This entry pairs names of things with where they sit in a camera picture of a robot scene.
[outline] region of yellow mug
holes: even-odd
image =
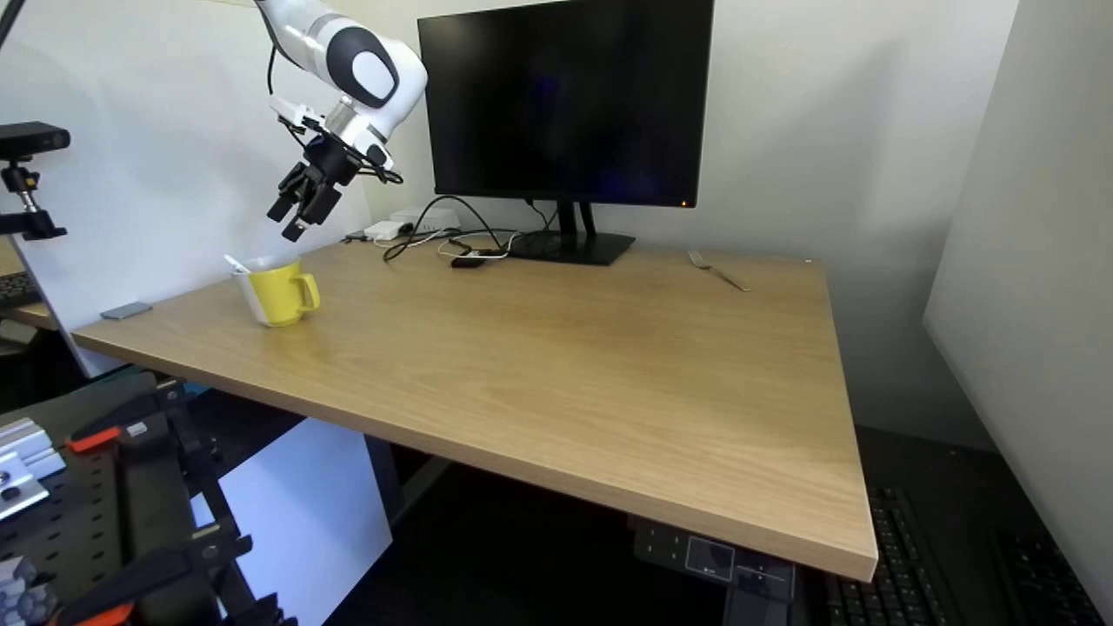
[[[288,327],[322,308],[316,277],[298,261],[242,272],[242,287],[265,327]]]

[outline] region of mug handle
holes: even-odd
[[[316,287],[316,277],[313,277],[313,275],[296,275],[294,283],[296,283],[296,286],[298,286],[298,291],[304,291],[304,313],[322,308],[322,287]]]

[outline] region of white panel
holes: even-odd
[[[1113,6],[1025,0],[928,327],[1113,621]]]
[[[280,593],[284,615],[325,621],[389,545],[369,446],[360,432],[304,422],[221,481],[242,532],[259,599]]]
[[[221,254],[294,254],[369,221],[360,183],[298,248],[265,213],[298,145],[265,94],[267,30],[255,2],[36,0],[0,51],[0,123],[68,125],[36,158],[41,206],[70,229],[21,243],[68,329],[131,298],[228,277]],[[280,94],[333,94],[280,63]]]

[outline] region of wooden desk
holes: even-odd
[[[14,275],[14,272],[25,272],[25,261],[14,249],[14,243],[7,235],[0,235],[0,275]],[[27,323],[27,327],[57,329],[57,316],[48,313],[44,302],[4,308],[0,316]]]
[[[638,248],[613,269],[437,249],[306,257],[325,313],[251,319],[235,283],[76,340],[465,465],[844,578],[876,544],[822,269]]]

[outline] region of black monitor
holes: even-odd
[[[515,257],[617,261],[592,200],[694,210],[713,0],[571,0],[426,18],[437,196],[552,198]]]
[[[25,10],[25,0],[4,0],[0,2],[0,47],[4,47],[11,28],[14,28],[14,18],[21,18],[21,10]]]

